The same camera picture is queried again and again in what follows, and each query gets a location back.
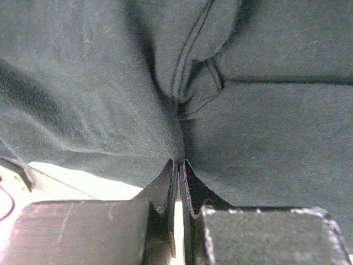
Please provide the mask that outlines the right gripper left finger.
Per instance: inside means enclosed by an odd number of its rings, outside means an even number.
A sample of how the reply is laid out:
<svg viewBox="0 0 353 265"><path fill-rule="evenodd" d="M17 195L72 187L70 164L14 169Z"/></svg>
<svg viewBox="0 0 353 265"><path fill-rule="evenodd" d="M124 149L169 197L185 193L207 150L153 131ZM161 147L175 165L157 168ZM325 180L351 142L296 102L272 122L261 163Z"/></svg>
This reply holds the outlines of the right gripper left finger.
<svg viewBox="0 0 353 265"><path fill-rule="evenodd" d="M15 216L2 264L169 264L175 257L173 161L130 200L96 200L16 160L3 158L1 166L27 191L55 196Z"/></svg>

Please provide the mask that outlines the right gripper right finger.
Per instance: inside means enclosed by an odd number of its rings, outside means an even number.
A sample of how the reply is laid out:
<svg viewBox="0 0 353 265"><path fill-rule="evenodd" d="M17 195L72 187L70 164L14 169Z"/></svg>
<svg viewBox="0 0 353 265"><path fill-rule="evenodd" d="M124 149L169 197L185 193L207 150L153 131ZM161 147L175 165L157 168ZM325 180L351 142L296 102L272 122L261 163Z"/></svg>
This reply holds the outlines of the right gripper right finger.
<svg viewBox="0 0 353 265"><path fill-rule="evenodd" d="M338 224L320 207L233 206L179 167L186 264L351 264Z"/></svg>

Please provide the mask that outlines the black t shirt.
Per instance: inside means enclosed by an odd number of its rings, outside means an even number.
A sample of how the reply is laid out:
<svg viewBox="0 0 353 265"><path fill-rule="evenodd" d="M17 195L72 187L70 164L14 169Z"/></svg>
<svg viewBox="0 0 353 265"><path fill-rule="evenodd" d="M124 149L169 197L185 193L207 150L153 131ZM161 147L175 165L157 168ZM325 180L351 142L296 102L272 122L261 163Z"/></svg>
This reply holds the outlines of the black t shirt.
<svg viewBox="0 0 353 265"><path fill-rule="evenodd" d="M188 160L352 247L352 2L2 1L1 155L139 187Z"/></svg>

